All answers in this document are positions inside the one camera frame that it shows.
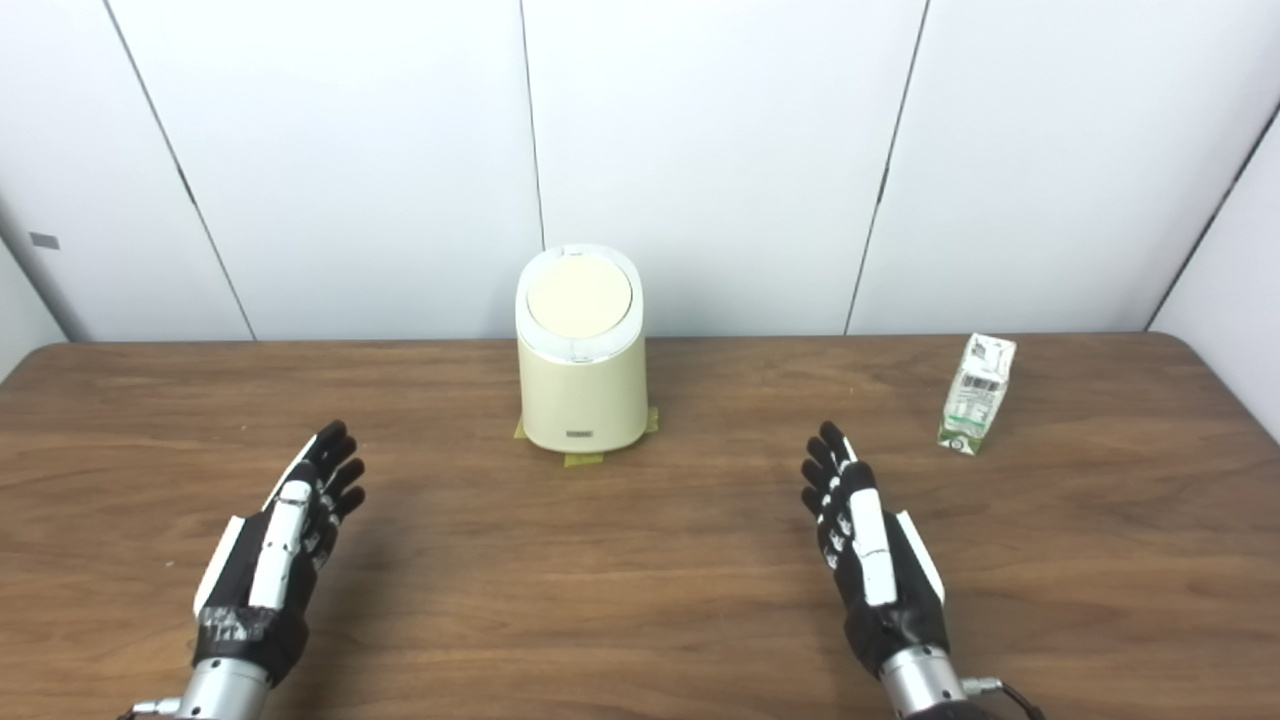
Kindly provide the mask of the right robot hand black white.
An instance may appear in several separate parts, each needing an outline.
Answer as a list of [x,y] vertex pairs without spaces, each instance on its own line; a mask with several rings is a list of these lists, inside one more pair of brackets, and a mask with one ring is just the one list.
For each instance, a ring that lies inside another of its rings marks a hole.
[[823,421],[806,442],[801,500],[845,609],[844,633],[873,676],[913,647],[950,648],[945,593],[906,515],[882,503],[876,474],[849,437]]

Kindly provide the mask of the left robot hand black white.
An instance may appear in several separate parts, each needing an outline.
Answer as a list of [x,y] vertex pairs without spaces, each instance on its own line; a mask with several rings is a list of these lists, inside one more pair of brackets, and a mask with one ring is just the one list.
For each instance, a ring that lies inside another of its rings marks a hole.
[[308,643],[306,612],[343,521],[366,500],[365,464],[342,420],[317,430],[262,507],[233,516],[195,600],[192,665],[244,661],[279,685]]

